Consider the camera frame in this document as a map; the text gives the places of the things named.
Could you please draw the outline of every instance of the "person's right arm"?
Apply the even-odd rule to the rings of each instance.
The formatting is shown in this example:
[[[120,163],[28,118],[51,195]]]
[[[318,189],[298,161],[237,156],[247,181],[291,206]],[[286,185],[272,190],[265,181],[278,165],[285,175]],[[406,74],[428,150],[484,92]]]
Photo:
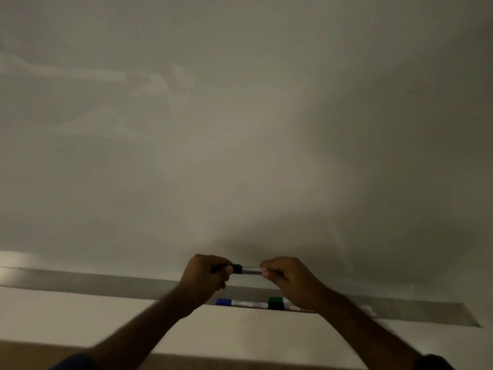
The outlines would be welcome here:
[[[320,280],[297,258],[276,257],[260,264],[294,305],[313,310],[330,323],[370,370],[452,369],[437,356],[423,356],[348,298]]]

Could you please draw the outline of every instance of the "blue marker cap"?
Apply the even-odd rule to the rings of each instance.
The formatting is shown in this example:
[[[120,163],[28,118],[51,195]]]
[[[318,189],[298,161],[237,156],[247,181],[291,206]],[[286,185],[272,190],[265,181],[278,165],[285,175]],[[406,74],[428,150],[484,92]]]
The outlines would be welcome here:
[[[217,298],[216,305],[231,306],[231,298]]]

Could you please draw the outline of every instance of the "sleeve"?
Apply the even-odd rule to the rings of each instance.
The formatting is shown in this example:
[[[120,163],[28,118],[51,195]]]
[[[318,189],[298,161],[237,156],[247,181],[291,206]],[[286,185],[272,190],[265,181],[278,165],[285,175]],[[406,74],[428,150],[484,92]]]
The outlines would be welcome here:
[[[83,353],[65,358],[49,370],[100,370],[99,367]]]
[[[427,354],[418,360],[416,370],[453,370],[443,357]]]

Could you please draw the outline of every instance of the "hand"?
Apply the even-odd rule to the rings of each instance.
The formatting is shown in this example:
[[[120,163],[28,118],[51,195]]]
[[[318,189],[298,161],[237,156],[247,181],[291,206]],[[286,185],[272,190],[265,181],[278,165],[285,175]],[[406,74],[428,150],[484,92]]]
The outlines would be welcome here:
[[[276,284],[284,296],[300,308],[318,311],[332,292],[297,258],[276,257],[263,261],[264,278]]]
[[[185,302],[186,315],[205,304],[215,291],[226,288],[233,273],[232,262],[216,255],[194,255],[188,261],[183,276],[176,286],[180,298]],[[212,273],[213,266],[227,265]]]

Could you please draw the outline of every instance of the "person's left arm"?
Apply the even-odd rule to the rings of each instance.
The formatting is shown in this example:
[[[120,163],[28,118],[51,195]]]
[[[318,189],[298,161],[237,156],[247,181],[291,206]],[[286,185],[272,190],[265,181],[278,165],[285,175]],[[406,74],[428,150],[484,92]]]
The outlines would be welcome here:
[[[214,255],[195,255],[170,293],[152,304],[132,321],[95,347],[72,356],[52,370],[134,370],[168,330],[180,319],[207,302],[233,273],[225,266],[212,273],[214,266],[231,261]]]

